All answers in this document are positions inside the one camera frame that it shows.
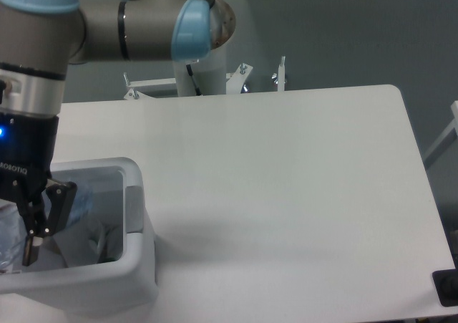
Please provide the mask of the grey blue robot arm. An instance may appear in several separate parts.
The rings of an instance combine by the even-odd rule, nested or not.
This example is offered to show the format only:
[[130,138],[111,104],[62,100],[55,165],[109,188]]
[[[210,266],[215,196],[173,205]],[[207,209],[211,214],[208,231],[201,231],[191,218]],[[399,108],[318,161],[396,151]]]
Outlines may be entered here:
[[77,185],[52,177],[67,68],[107,60],[201,59],[212,48],[204,0],[1,0],[1,199],[26,231],[22,263],[63,230]]

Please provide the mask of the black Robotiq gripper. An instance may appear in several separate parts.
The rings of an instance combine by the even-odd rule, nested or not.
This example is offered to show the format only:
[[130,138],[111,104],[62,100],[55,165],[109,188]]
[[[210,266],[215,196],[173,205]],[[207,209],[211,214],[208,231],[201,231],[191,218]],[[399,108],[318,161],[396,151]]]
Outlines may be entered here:
[[39,239],[66,227],[77,194],[74,182],[47,184],[58,123],[57,116],[1,113],[1,199],[16,201],[24,222],[23,266],[37,261]]

